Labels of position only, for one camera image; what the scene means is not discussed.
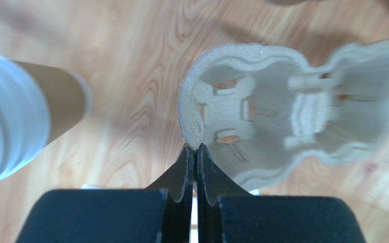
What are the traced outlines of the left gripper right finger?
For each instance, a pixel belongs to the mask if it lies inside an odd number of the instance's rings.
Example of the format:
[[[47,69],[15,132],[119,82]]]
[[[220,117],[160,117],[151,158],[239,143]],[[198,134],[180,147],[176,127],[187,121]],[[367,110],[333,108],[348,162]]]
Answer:
[[[252,195],[220,169],[205,144],[196,151],[196,185],[199,242],[228,242],[231,231],[246,219],[239,199]]]

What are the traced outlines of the single pulp cup carrier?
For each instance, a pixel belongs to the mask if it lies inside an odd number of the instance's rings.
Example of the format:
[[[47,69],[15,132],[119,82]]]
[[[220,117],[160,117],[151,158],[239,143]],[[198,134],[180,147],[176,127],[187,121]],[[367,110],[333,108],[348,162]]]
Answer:
[[[225,44],[201,54],[178,92],[183,139],[208,147],[247,191],[304,158],[367,159],[389,132],[389,40],[335,49],[321,66],[285,46]]]

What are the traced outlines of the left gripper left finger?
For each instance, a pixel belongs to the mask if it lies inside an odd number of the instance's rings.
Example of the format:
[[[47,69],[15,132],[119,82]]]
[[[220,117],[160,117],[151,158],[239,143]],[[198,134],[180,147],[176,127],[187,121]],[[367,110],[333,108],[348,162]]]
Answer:
[[[176,160],[146,190],[158,190],[165,199],[161,242],[189,242],[194,176],[193,150],[187,144]]]

